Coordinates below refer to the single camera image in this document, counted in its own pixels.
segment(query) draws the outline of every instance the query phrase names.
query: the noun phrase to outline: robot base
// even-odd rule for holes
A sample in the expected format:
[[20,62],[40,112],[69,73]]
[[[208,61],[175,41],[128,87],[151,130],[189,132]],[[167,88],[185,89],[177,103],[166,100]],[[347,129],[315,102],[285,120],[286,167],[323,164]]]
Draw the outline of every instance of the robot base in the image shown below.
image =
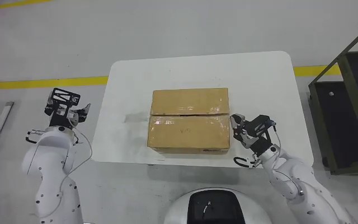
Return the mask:
[[203,188],[178,198],[164,224],[272,224],[263,208],[245,194],[227,188]]

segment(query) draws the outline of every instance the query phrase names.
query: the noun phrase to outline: cardboard box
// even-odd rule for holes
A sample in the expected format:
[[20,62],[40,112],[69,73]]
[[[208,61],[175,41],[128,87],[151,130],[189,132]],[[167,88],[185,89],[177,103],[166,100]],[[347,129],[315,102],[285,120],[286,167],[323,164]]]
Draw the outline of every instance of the cardboard box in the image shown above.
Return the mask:
[[147,145],[160,153],[224,154],[228,113],[227,88],[154,91]]

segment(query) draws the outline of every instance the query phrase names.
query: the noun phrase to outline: cable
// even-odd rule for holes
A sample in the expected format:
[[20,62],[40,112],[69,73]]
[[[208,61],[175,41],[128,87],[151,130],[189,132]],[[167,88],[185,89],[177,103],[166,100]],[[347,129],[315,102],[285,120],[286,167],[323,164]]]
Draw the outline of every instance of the cable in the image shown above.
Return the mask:
[[89,155],[89,157],[88,157],[87,159],[85,159],[83,162],[81,162],[78,166],[76,166],[73,170],[71,170],[71,171],[62,179],[61,184],[60,184],[60,191],[59,191],[59,192],[61,193],[60,201],[59,201],[58,205],[56,206],[56,208],[55,208],[51,213],[47,214],[46,216],[42,216],[42,217],[39,217],[39,218],[47,218],[47,217],[51,216],[51,215],[58,209],[58,207],[60,206],[61,201],[62,201],[61,188],[62,188],[63,182],[65,181],[65,179],[66,179],[71,173],[73,173],[76,169],[78,169],[80,166],[82,166],[85,162],[87,162],[88,160],[90,160],[91,157],[92,157],[92,154],[93,154],[92,145],[91,145],[90,141],[88,140],[88,138],[87,138],[80,130],[78,130],[78,129],[73,125],[73,123],[71,122],[71,120],[70,120],[69,118],[68,118],[68,121],[69,121],[69,123],[72,125],[72,127],[73,127],[76,131],[78,131],[78,132],[86,139],[86,141],[87,141],[87,143],[88,143],[88,145],[89,145],[89,148],[90,148],[90,150],[91,150],[91,153],[90,153],[90,155]]
[[279,137],[279,134],[277,133],[277,130],[276,130],[276,126],[274,126],[274,131],[275,131],[275,134],[277,136],[277,140],[279,140],[279,152],[277,153],[277,156],[275,158],[275,162],[274,162],[274,165],[272,166],[272,170],[275,168],[275,166],[277,165],[277,162],[279,161],[279,158],[280,158],[280,154],[281,154],[281,140],[280,140],[280,137]]

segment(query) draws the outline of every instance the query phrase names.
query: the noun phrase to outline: white table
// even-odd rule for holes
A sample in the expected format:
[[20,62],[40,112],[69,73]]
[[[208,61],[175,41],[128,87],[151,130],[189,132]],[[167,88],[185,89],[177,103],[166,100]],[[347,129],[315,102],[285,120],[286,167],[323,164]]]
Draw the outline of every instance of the white table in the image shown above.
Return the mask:
[[[159,154],[147,147],[153,90],[228,87],[230,112],[277,122],[282,148],[313,164],[290,56],[285,52],[126,60],[113,64],[93,139],[100,162],[238,167],[251,157],[233,137],[226,155]],[[277,143],[273,130],[271,139]]]

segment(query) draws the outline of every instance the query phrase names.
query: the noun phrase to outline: gray floor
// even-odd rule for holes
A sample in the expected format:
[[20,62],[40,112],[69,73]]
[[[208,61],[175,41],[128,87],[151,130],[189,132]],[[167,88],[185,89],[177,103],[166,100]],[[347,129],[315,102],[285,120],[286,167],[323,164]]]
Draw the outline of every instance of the gray floor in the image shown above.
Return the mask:
[[272,50],[290,54],[294,66],[329,64],[358,35],[357,8],[357,0],[61,0],[5,8],[0,81],[106,76],[118,60]]
[[[339,76],[327,79],[336,80]],[[314,155],[316,178],[356,218],[358,177],[331,176],[321,164],[321,156],[307,102],[311,77],[297,78],[298,89]],[[79,128],[93,138],[105,86],[66,88],[82,95],[80,105],[92,103],[88,120]],[[40,179],[21,172],[21,162],[31,144],[25,141],[29,129],[43,129],[48,117],[43,113],[50,88],[0,90],[0,108],[15,101],[0,136],[0,220],[1,223],[35,224],[35,194]],[[75,165],[88,156],[85,144],[78,146]],[[77,182],[84,219],[99,223],[162,223],[168,206],[179,196],[209,186],[239,190],[258,201],[273,223],[296,223],[285,199],[275,192],[263,170],[212,167],[113,164],[89,161],[71,177]]]

